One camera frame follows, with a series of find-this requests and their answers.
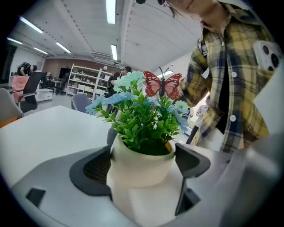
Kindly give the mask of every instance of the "white button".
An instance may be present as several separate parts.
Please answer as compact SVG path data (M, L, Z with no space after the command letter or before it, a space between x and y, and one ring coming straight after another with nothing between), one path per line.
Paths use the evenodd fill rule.
M237 77L237 73L236 72L232 72L231 76L235 78L235 77Z
M235 116L235 115L231 115L231 116L230 116L230 120L231 120L231 122L236 121L236 116Z

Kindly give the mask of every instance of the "ceiling light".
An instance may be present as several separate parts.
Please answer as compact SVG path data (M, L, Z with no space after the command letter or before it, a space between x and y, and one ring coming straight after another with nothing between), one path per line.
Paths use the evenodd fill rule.
M23 18L22 16L20 16L20 20L23 21L25 24L27 24L28 26L32 27L33 29L35 29L36 31L38 31L39 33L43 33L42 30L40 30L38 27L36 27L35 25L33 25L31 22L29 22L28 20L26 20L25 18Z
M67 53L71 53L68 49L66 49L64 46L62 46L59 42L56 42L58 46L60 46L62 49L64 49Z
M46 55L48 54L47 52L44 52L44 51L42 51L42 50L40 50L40 49L38 49L38 48L35 48L35 47L34 47L34 49L37 50L37 51L40 51L40 52L42 52L42 53L44 53L44 54L46 54Z
M111 45L111 52L112 52L112 58L114 59L114 61L117 61L116 45Z
M14 39L11 39L11 38L8 38L8 37L7 37L7 39L10 40L10 41L13 41L13 42L15 42L15 43L18 43L18 44L23 44L23 43L21 43L21 42L19 42L19 41L17 41L17 40L14 40Z
M165 72L165 76L167 76L167 75L169 75L169 74L171 74L171 73L173 73L173 71L172 71L172 70L169 70L169 71Z
M116 0L106 0L106 17L108 23L115 24L115 8Z

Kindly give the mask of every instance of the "red butterfly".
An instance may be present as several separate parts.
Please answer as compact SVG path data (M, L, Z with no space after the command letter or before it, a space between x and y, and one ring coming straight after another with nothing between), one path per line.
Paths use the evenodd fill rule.
M149 97L156 95L158 91L160 91L159 94L161 97L165 92L170 99L177 99L180 96L177 89L181 78L180 73L172 75L166 81L164 78L160 80L156 75L148 71L144 71L144 75L147 84L146 93Z

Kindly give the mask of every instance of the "plaid shirt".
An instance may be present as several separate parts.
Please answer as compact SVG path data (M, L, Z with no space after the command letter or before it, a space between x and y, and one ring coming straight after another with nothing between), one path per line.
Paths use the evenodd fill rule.
M222 4L227 9L223 35L202 25L202 37L208 55L204 58L198 46L194 48L187 79L181 85L183 98L189 106L196 106L210 92L210 102L202 124L192 141L199 145L215 128L224 112L219 110L224 71L229 75L229 114L220 151L230 152L247 147L256 139L268 135L265 122L253 104L272 72L261 70L254 55L253 45L258 40L269 41L269 36L249 11L234 5ZM201 74L209 67L207 79Z

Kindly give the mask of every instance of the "phone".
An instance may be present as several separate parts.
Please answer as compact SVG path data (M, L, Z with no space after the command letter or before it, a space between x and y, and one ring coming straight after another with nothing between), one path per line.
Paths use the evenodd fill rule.
M256 41L253 45L258 66L262 70L275 71L283 57L278 44L269 41Z

